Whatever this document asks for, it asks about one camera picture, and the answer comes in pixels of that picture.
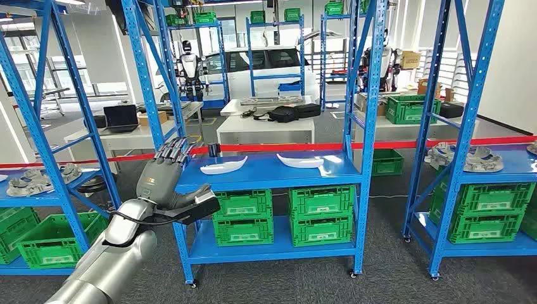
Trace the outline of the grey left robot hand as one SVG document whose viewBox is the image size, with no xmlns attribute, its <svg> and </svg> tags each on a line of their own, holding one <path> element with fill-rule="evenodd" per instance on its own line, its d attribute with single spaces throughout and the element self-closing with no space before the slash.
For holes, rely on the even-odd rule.
<svg viewBox="0 0 537 304">
<path fill-rule="evenodd" d="M 174 210 L 193 204 L 195 197 L 207 193 L 211 189 L 209 184 L 186 194 L 175 192 L 192 148 L 186 137 L 175 137 L 161 146 L 142 171 L 136 187 L 137 197 L 152 201 L 161 210 Z"/>
</svg>

